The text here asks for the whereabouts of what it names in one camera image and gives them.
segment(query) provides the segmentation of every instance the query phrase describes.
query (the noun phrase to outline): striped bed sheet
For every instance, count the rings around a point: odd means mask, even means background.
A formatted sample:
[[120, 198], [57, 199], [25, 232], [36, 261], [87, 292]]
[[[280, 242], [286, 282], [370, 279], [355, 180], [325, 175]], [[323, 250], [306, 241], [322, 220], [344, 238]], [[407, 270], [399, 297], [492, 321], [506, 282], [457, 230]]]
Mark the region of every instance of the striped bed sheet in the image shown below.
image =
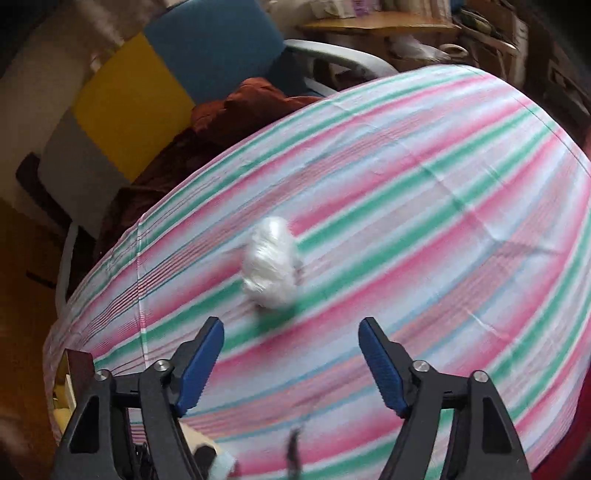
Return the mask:
[[[183, 421], [243, 479], [286, 478], [296, 427], [304, 479], [375, 479], [401, 420], [358, 347], [373, 316], [441, 372], [489, 372], [534, 469], [589, 364], [590, 206], [581, 150], [487, 73], [433, 66], [340, 92], [224, 152], [123, 235], [47, 337], [48, 406], [64, 348], [139, 372], [214, 315], [226, 341]], [[279, 311], [241, 288], [243, 246], [268, 215], [289, 221], [303, 260], [297, 302]]]

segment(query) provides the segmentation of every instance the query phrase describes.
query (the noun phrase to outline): metal screw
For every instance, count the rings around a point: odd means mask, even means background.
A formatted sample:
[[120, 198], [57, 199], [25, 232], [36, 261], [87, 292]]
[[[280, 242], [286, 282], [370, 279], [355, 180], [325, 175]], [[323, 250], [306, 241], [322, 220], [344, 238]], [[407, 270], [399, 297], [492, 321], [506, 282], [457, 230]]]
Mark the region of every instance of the metal screw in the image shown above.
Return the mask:
[[413, 362], [413, 368], [417, 372], [428, 372], [431, 368], [431, 365], [429, 365], [425, 360], [415, 360]]
[[170, 362], [168, 360], [158, 360], [154, 364], [154, 368], [159, 372], [166, 372], [170, 368]]
[[98, 380], [99, 382], [102, 382], [103, 380], [106, 380], [107, 378], [109, 378], [110, 374], [111, 374], [111, 372], [109, 372], [108, 370], [98, 370], [95, 373], [95, 379]]
[[472, 375], [474, 376], [474, 380], [476, 380], [477, 382], [488, 382], [488, 375], [486, 372], [483, 372], [482, 370], [476, 370]]

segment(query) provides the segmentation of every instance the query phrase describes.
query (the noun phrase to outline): yellow wall panel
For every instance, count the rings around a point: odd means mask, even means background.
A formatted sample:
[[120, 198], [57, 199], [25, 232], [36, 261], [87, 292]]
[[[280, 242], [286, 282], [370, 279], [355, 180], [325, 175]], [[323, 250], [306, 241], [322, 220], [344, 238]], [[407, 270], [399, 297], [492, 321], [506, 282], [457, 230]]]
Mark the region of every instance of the yellow wall panel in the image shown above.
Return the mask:
[[139, 34], [84, 86], [73, 111], [80, 126], [133, 181], [190, 124], [193, 101]]

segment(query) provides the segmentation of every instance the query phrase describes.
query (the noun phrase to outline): crumpled plastic bag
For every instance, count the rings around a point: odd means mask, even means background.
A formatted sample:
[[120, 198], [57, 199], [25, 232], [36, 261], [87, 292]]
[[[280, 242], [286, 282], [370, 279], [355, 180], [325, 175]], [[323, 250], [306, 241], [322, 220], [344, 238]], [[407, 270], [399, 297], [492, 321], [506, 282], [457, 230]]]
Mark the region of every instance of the crumpled plastic bag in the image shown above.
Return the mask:
[[390, 44], [390, 50], [401, 59], [449, 61], [451, 57], [444, 51], [419, 42], [412, 35], [397, 36]]
[[242, 262], [243, 288], [262, 307], [288, 307], [296, 300], [300, 259], [287, 221], [267, 217], [254, 228]]

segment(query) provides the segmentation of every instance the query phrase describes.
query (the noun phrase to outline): wooden desk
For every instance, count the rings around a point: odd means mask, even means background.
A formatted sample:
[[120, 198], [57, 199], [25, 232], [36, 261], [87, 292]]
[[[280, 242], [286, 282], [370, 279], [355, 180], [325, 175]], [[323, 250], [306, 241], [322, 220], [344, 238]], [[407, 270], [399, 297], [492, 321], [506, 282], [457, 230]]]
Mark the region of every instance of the wooden desk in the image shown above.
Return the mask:
[[397, 34], [456, 32], [459, 27], [447, 20], [421, 17], [406, 12], [373, 12], [356, 18], [323, 18], [299, 27], [306, 33], [337, 33], [389, 37]]
[[447, 20], [422, 17], [406, 12], [373, 12], [356, 18], [323, 18], [298, 27], [310, 40], [326, 41], [326, 34], [357, 35], [362, 46], [356, 46], [380, 57], [395, 67], [388, 51], [386, 39], [401, 34], [451, 34], [453, 38], [460, 31], [457, 25]]

